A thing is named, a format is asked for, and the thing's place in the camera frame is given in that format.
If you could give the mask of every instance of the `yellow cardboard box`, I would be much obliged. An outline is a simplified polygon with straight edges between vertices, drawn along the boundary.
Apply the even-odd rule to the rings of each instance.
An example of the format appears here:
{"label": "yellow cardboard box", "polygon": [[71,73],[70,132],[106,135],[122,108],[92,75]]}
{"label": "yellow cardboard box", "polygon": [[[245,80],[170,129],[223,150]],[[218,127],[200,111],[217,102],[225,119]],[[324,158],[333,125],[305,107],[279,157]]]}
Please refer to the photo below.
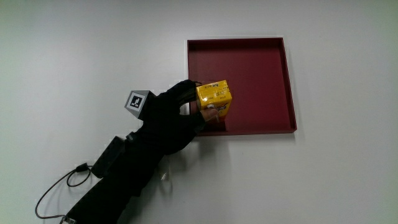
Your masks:
{"label": "yellow cardboard box", "polygon": [[197,87],[198,108],[218,110],[217,122],[224,121],[231,105],[232,96],[226,80]]}

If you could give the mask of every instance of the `black glove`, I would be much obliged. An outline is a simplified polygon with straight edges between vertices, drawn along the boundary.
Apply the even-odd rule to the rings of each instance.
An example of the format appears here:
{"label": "black glove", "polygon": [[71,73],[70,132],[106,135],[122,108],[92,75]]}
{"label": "black glove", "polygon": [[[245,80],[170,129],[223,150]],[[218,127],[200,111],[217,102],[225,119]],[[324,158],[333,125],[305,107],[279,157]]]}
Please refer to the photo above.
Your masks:
{"label": "black glove", "polygon": [[147,102],[144,124],[127,136],[126,152],[67,214],[85,223],[116,223],[132,196],[138,197],[164,155],[182,150],[217,110],[180,115],[184,103],[194,101],[196,83],[182,81]]}

